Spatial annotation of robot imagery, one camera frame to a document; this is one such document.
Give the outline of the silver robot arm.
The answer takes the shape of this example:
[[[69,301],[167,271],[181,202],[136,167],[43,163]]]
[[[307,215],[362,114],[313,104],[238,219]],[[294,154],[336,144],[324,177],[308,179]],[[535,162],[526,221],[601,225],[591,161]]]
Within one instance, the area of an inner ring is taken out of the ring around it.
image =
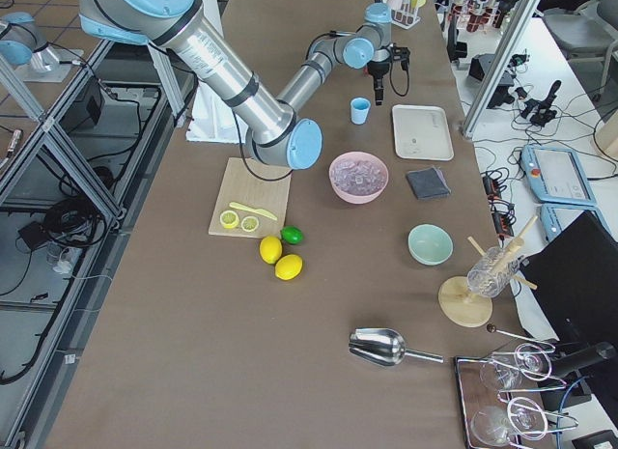
[[[299,118],[300,108],[336,66],[359,70],[392,46],[391,10],[371,4],[356,32],[317,43],[274,97],[207,20],[202,0],[79,0],[79,15],[91,36],[172,50],[247,124],[255,159],[294,170],[311,167],[323,146],[319,125]]]

